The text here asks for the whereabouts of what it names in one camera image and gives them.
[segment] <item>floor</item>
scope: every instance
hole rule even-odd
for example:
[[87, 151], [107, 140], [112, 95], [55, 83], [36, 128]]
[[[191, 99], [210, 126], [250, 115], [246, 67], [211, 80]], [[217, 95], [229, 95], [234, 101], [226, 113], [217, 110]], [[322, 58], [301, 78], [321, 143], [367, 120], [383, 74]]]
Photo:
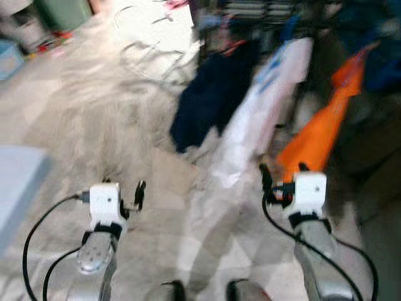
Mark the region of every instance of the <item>floor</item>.
[[[293, 242], [264, 219], [260, 179], [248, 187], [246, 199], [225, 195], [211, 202], [201, 180], [212, 151], [206, 149], [196, 165], [193, 158], [174, 154], [168, 130], [177, 97], [194, 76], [199, 42], [188, 7], [174, 12], [173, 21], [152, 24], [163, 16], [161, 3], [116, 0], [68, 44], [0, 83], [0, 143], [40, 147], [52, 159], [47, 180], [0, 261], [1, 300], [27, 300], [21, 250], [42, 212], [104, 177], [120, 182], [128, 203], [136, 183], [148, 182], [144, 209], [131, 217], [118, 247], [112, 300], [142, 300], [151, 288], [173, 279], [185, 283], [190, 300], [224, 300], [227, 282], [244, 277], [261, 283], [273, 300], [307, 300]], [[137, 41], [157, 51], [132, 45]], [[178, 64], [185, 66], [169, 72], [182, 53]], [[279, 209], [274, 217], [288, 226]], [[35, 234], [29, 274], [38, 296], [50, 263], [80, 244], [89, 222], [88, 208], [70, 203]], [[342, 207], [336, 232], [360, 244], [350, 204]], [[343, 259], [368, 295], [365, 266], [352, 254], [344, 252]], [[65, 298], [73, 274], [71, 260], [57, 267], [49, 284], [51, 300]]]

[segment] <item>light blue container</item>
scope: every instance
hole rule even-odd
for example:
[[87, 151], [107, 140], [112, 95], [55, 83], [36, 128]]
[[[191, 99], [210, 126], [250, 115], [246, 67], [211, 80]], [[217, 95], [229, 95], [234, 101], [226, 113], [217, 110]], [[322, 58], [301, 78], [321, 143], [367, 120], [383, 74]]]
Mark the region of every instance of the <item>light blue container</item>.
[[6, 80], [22, 65], [24, 59], [16, 43], [0, 40], [0, 80]]

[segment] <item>wire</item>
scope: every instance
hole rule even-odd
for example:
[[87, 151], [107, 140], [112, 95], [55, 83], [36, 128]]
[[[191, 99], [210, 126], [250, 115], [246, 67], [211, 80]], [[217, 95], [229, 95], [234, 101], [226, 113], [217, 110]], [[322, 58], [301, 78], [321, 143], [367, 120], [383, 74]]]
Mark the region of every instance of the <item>wire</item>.
[[29, 275], [28, 275], [28, 248], [29, 248], [29, 242], [31, 241], [31, 238], [33, 236], [33, 233], [36, 231], [38, 226], [42, 223], [42, 221], [52, 212], [55, 208], [57, 208], [59, 205], [71, 200], [71, 199], [78, 199], [79, 194], [73, 194], [72, 196], [68, 196], [67, 198], [62, 199], [61, 201], [57, 202], [54, 204], [47, 212], [45, 212], [44, 215], [36, 222], [36, 224], [32, 227], [31, 231], [29, 232], [25, 244], [24, 244], [24, 251], [23, 251], [23, 277], [24, 277], [24, 284], [26, 291], [31, 298], [32, 301], [38, 301], [38, 299], [35, 297], [35, 294], [32, 290], [31, 284], [29, 282]]
[[355, 282], [346, 274], [346, 272], [339, 265], [337, 265], [337, 263], [335, 263], [332, 259], [328, 258], [324, 253], [322, 253], [320, 250], [318, 250], [313, 245], [307, 243], [305, 240], [297, 237], [293, 233], [291, 233], [288, 230], [286, 230], [283, 227], [281, 227], [279, 224], [277, 224], [274, 221], [274, 219], [271, 218], [271, 216], [270, 216], [270, 214], [268, 212], [268, 209], [266, 207], [266, 203], [267, 203], [266, 201], [267, 201], [267, 198], [263, 198], [262, 199], [262, 209], [263, 209], [263, 213], [264, 213], [265, 217], [270, 221], [270, 223], [274, 227], [276, 227], [278, 230], [283, 232], [285, 235], [288, 235], [289, 237], [294, 239], [297, 243], [300, 243], [301, 245], [303, 245], [303, 246], [307, 247], [308, 249], [314, 251], [316, 254], [318, 254], [320, 257], [322, 257], [322, 259], [326, 260], [348, 282], [348, 284], [351, 286], [351, 288], [355, 292], [355, 295], [357, 296], [357, 299], [359, 301], [363, 301], [362, 294], [359, 291], [359, 289], [358, 289], [357, 285], [355, 284]]
[[121, 8], [119, 11], [117, 11], [117, 12], [114, 14], [114, 23], [116, 24], [116, 26], [117, 26], [118, 29], [120, 29], [120, 25], [119, 25], [119, 23], [118, 23], [118, 21], [117, 21], [117, 17], [120, 15], [120, 13], [122, 13], [123, 11], [125, 11], [125, 10], [127, 10], [127, 9], [130, 9], [130, 8], [137, 8], [137, 7], [134, 6], [134, 5], [125, 6], [124, 8]]
[[377, 273], [376, 266], [373, 263], [372, 259], [370, 259], [370, 257], [363, 250], [361, 250], [349, 243], [346, 243], [345, 241], [342, 241], [341, 239], [339, 239], [337, 237], [335, 237], [335, 240], [339, 244], [358, 252], [366, 260], [366, 262], [369, 265], [370, 270], [372, 271], [372, 278], [373, 278], [373, 292], [372, 292], [371, 301], [376, 301], [377, 295], [378, 295], [378, 273]]
[[57, 260], [55, 262], [53, 262], [53, 264], [49, 267], [48, 272], [46, 273], [46, 276], [44, 278], [44, 282], [43, 282], [43, 301], [48, 301], [48, 285], [49, 285], [49, 279], [51, 276], [51, 273], [53, 272], [53, 270], [55, 269], [55, 267], [57, 266], [57, 264], [63, 260], [64, 258], [66, 258], [68, 255], [71, 255], [72, 253], [77, 252], [79, 248], [75, 248], [74, 250], [68, 251], [67, 253], [65, 253], [64, 255], [60, 256], [59, 258], [57, 258]]
[[[189, 60], [187, 61], [185, 64], [183, 65], [179, 65], [178, 62], [185, 56], [184, 52], [178, 51], [178, 50], [172, 50], [172, 51], [163, 51], [163, 50], [158, 50], [156, 49], [156, 46], [160, 43], [160, 41], [156, 42], [153, 45], [148, 45], [145, 44], [141, 41], [134, 41], [133, 43], [130, 43], [129, 45], [127, 45], [126, 47], [124, 47], [123, 49], [121, 49], [120, 51], [120, 64], [121, 66], [126, 69], [127, 71], [135, 74], [135, 75], [139, 75], [139, 76], [144, 76], [146, 79], [150, 80], [149, 82], [154, 83], [154, 84], [167, 84], [167, 85], [184, 85], [187, 86], [189, 83], [189, 79], [187, 74], [184, 71], [184, 67], [186, 67], [187, 65], [189, 65], [192, 60], [196, 57], [195, 55]], [[141, 70], [134, 70], [131, 69], [128, 66], [128, 60], [125, 56], [126, 52], [136, 46], [146, 46], [146, 48], [150, 48], [150, 51], [147, 52], [147, 54], [145, 54], [143, 57], [141, 57], [141, 60], [144, 59], [152, 50], [155, 50], [157, 52], [157, 56], [163, 56], [163, 55], [168, 55], [168, 54], [178, 54], [179, 57], [173, 62], [173, 64], [171, 66], [169, 66], [169, 68], [163, 73], [162, 75], [162, 79], [157, 79], [157, 78], [152, 78], [150, 76], [148, 76], [147, 74], [145, 74], [143, 71]], [[180, 75], [184, 78], [184, 82], [176, 82], [176, 81], [168, 81], [166, 80], [167, 76], [170, 75], [174, 70], [177, 70]]]

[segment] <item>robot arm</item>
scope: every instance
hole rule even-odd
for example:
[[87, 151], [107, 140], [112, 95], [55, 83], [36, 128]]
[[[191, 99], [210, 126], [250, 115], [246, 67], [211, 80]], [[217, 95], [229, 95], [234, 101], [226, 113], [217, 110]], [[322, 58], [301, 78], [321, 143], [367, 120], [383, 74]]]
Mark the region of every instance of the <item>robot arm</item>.
[[[135, 193], [137, 211], [142, 209], [146, 183], [140, 181]], [[110, 282], [117, 268], [119, 239], [127, 232], [129, 211], [124, 208], [118, 183], [101, 183], [89, 191], [91, 231], [84, 234], [76, 267], [79, 275], [68, 292], [69, 301], [107, 301]]]
[[[304, 170], [294, 175], [294, 182], [281, 183], [272, 188], [273, 181], [267, 167], [261, 165], [261, 172], [264, 199], [270, 204], [283, 206], [283, 215], [289, 219], [297, 237], [338, 262], [340, 258], [337, 241], [322, 212], [326, 176], [321, 172]], [[273, 191], [282, 194], [283, 200], [277, 201]], [[294, 253], [302, 266], [310, 301], [354, 300], [354, 293], [348, 282], [322, 257], [300, 243], [295, 245]]]

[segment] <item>black fabric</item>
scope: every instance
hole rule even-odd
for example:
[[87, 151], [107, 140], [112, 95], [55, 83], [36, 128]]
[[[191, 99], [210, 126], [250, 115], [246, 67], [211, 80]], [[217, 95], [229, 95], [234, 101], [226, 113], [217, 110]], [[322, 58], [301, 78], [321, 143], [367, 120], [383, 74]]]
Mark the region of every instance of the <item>black fabric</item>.
[[114, 237], [117, 240], [119, 240], [122, 230], [123, 230], [123, 228], [119, 224], [116, 224], [116, 223], [112, 223], [110, 226], [105, 226], [103, 224], [98, 223], [95, 226], [95, 229], [93, 230], [93, 232], [107, 232], [107, 233], [114, 235]]
[[289, 216], [289, 223], [291, 224], [291, 227], [295, 229], [299, 224], [303, 223], [304, 221], [321, 221], [323, 224], [325, 224], [326, 229], [329, 233], [331, 233], [331, 224], [328, 221], [328, 219], [323, 218], [319, 219], [319, 217], [316, 215], [316, 213], [313, 214], [301, 214], [301, 213], [295, 213]]
[[177, 152], [201, 146], [211, 127], [219, 134], [242, 102], [258, 62], [259, 42], [247, 42], [231, 56], [217, 53], [202, 66], [182, 92], [179, 109], [170, 128]]

